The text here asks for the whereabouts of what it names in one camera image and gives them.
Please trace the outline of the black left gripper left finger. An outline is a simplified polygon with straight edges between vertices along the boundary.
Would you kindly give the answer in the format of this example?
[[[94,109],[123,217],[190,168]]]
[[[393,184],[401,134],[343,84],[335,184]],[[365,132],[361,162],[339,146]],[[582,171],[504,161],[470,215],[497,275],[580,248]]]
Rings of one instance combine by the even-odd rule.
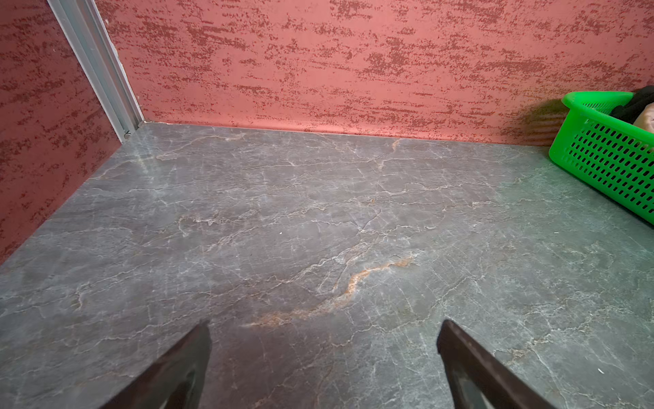
[[[102,407],[197,408],[211,356],[209,322],[199,322]]]

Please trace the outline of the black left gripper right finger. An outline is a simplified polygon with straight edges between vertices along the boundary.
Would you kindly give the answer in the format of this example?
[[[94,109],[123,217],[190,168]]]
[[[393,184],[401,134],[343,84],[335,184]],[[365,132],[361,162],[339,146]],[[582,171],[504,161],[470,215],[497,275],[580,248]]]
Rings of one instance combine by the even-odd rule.
[[[453,320],[444,320],[436,346],[456,408],[551,408]]]

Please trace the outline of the pink shorts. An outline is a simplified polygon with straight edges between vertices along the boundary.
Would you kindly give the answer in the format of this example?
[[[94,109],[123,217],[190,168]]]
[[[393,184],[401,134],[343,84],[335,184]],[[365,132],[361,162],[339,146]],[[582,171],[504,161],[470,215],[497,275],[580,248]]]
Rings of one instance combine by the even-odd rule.
[[[648,104],[635,119],[634,126],[644,131],[654,133],[654,103]]]

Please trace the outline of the black shorts in basket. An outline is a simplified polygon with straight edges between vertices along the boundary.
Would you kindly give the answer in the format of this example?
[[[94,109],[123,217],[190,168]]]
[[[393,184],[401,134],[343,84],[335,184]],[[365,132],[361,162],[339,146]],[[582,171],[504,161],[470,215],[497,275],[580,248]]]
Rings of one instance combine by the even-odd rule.
[[[653,86],[647,85],[646,87],[637,90],[629,102],[623,106],[618,106],[612,109],[610,115],[615,119],[619,119],[629,124],[635,124],[636,119],[642,114],[645,109],[653,102]]]

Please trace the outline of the green plastic basket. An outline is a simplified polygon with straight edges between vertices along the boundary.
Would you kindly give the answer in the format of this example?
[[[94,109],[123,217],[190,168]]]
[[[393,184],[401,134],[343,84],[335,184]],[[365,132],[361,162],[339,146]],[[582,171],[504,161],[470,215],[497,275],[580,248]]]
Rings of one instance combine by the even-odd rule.
[[[563,170],[653,223],[653,134],[610,115],[631,92],[565,95],[569,112],[548,155]]]

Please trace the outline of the aluminium corner post left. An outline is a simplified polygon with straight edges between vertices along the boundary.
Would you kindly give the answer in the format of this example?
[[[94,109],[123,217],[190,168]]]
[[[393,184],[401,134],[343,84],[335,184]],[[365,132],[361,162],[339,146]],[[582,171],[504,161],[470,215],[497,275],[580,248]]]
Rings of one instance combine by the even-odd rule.
[[[119,141],[127,141],[145,118],[95,1],[49,0],[48,4]]]

